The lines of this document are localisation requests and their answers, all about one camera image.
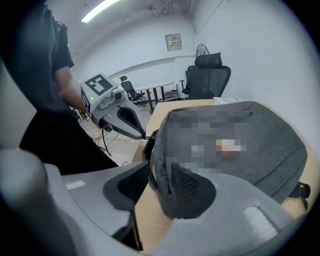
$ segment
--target black pants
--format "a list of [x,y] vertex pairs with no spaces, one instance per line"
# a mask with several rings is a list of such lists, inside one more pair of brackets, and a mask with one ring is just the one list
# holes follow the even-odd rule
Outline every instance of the black pants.
[[23,136],[20,148],[34,153],[43,163],[57,166],[61,175],[118,166],[67,111],[37,111]]

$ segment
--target ceiling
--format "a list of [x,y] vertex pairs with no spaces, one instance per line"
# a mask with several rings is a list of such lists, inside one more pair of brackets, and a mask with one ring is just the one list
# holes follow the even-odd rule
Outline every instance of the ceiling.
[[155,17],[147,6],[154,5],[158,16],[166,15],[167,2],[171,2],[172,14],[190,13],[193,0],[120,0],[94,17],[88,23],[81,22],[103,0],[48,0],[53,16],[68,27],[68,42],[71,56],[77,59],[111,32]]

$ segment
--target ceiling light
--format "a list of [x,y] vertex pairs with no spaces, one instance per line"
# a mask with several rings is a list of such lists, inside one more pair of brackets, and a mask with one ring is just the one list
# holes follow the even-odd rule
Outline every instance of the ceiling light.
[[102,12],[104,9],[106,9],[107,7],[109,7],[110,5],[112,5],[118,1],[119,0],[104,0],[97,7],[95,7],[92,11],[90,11],[81,21],[84,23],[88,23],[98,13]]

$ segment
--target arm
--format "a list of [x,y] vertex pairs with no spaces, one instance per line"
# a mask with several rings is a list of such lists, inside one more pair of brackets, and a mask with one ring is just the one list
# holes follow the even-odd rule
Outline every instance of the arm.
[[80,84],[72,77],[70,68],[68,66],[62,67],[55,71],[52,76],[63,101],[70,107],[87,113],[86,108],[81,100]]

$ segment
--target white wall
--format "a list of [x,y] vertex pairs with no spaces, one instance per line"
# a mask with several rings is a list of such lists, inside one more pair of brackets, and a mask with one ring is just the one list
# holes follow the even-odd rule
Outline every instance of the white wall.
[[[196,45],[221,52],[223,64],[231,68],[222,96],[271,106],[300,131],[320,160],[320,65],[308,34],[279,1],[220,2],[199,0],[194,23]],[[218,5],[213,14],[208,11]]]
[[[165,36],[177,33],[181,34],[183,50],[168,52]],[[71,71],[80,82],[102,72],[113,79],[127,75],[136,88],[168,81],[178,84],[193,65],[194,34],[192,25],[180,14],[142,20],[107,36]],[[177,73],[176,59],[181,58],[185,59]]]

